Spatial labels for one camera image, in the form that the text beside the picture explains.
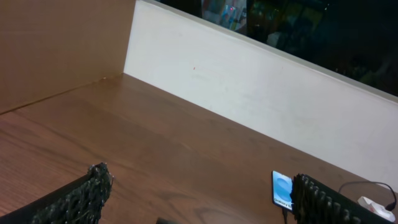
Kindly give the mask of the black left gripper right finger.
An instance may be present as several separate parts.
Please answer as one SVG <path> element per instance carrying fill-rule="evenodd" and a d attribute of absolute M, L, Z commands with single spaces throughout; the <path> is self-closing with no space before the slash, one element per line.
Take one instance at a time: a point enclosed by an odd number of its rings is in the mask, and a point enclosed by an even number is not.
<path fill-rule="evenodd" d="M 305 174 L 292 181 L 292 213 L 299 224 L 391 224 Z"/>

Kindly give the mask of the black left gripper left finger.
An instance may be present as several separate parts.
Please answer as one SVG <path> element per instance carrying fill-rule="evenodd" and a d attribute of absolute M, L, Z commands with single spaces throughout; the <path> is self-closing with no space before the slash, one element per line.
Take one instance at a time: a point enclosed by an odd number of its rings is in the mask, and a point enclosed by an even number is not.
<path fill-rule="evenodd" d="M 92 165 L 83 177 L 3 215 L 1 224 L 98 223 L 112 184 L 105 163 Z"/>

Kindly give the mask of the blue Galaxy smartphone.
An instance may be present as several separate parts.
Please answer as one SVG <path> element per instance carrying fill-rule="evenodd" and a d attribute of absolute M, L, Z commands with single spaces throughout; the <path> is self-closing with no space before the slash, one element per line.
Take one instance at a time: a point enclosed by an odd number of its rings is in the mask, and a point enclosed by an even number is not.
<path fill-rule="evenodd" d="M 293 182 L 292 179 L 275 170 L 271 173 L 272 176 L 272 203 L 280 208 L 286 209 L 288 212 L 292 211 L 292 193 Z"/>

